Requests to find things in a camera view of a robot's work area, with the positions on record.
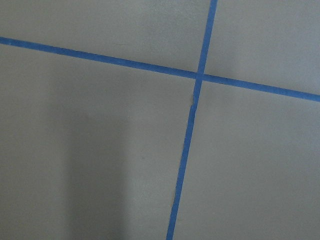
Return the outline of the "long blue tape strip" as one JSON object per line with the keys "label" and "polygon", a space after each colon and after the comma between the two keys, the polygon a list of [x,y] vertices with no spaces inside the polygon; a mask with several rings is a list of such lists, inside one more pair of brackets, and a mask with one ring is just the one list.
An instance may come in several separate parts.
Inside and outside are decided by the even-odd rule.
{"label": "long blue tape strip", "polygon": [[201,93],[202,88],[202,82],[204,78],[204,72],[206,68],[207,63],[207,57],[208,57],[208,51],[211,41],[211,35],[217,10],[217,0],[211,0],[209,4],[209,10],[205,25],[205,31],[204,36],[202,40],[202,46],[201,46],[201,52],[200,57],[198,61],[198,67],[197,72],[195,74],[195,82],[193,87],[193,93],[192,93],[192,104],[190,105],[188,119],[187,119],[187,125],[186,125],[186,131],[185,131],[185,137],[183,142],[183,148],[181,152],[181,158],[179,163],[179,168],[177,172],[177,180],[175,185],[175,191],[174,191],[174,199],[170,210],[170,216],[169,216],[169,222],[167,227],[167,233],[166,233],[166,240],[172,240],[174,238],[174,231],[179,211],[179,205],[183,190],[183,184],[184,184],[184,178],[188,163],[188,157],[189,157],[189,151],[192,141],[192,135],[195,125],[195,118],[199,103],[199,97]]}

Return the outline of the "crossing blue tape strip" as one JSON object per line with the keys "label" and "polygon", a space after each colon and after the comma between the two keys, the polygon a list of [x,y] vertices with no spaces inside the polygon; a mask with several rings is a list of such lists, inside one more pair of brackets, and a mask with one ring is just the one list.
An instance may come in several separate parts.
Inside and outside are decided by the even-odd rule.
{"label": "crossing blue tape strip", "polygon": [[[166,67],[166,66],[150,64],[150,63],[144,63],[139,61],[133,61],[133,60],[106,56],[101,54],[89,53],[84,51],[78,51],[78,50],[73,50],[68,48],[61,48],[57,46],[51,46],[51,45],[18,40],[13,38],[1,37],[0,43],[2,45],[8,45],[8,46],[13,46],[18,48],[63,55],[63,56],[68,56],[68,57],[73,57],[78,59],[85,59],[85,60],[101,62],[101,63],[107,63],[112,65],[124,66],[124,67],[139,69],[139,70],[184,77],[188,79],[195,79],[197,75],[197,73],[193,71]],[[203,77],[203,80],[210,83],[223,84],[227,86],[233,86],[233,87],[238,87],[238,88],[243,88],[248,90],[287,96],[287,97],[293,97],[293,98],[309,100],[313,102],[320,101],[320,96],[318,94],[307,93],[307,92],[302,92],[302,91],[297,91],[292,89],[270,86],[270,85],[258,84],[258,83],[243,81],[243,80],[231,79],[231,78],[226,78],[221,76],[205,74]]]}

